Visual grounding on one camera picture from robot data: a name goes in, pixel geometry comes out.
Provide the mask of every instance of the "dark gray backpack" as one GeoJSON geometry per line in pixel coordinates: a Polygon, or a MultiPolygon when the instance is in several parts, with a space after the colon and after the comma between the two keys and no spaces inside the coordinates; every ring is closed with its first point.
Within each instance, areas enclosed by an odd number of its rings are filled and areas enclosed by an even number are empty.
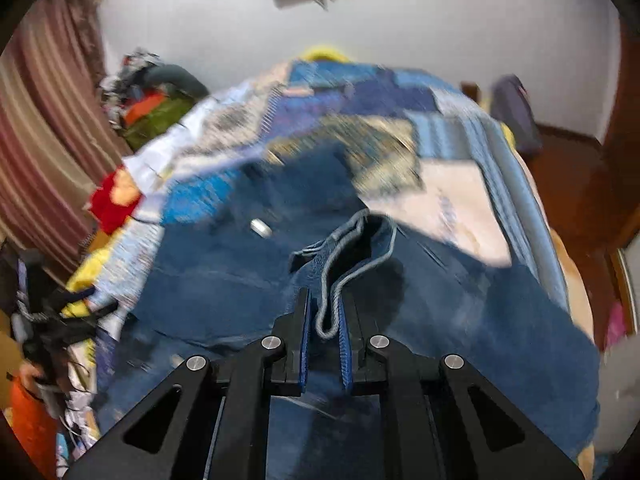
{"type": "Polygon", "coordinates": [[[504,76],[494,85],[490,114],[513,132],[520,155],[537,155],[542,150],[542,138],[533,119],[529,96],[517,76],[504,76]]]}

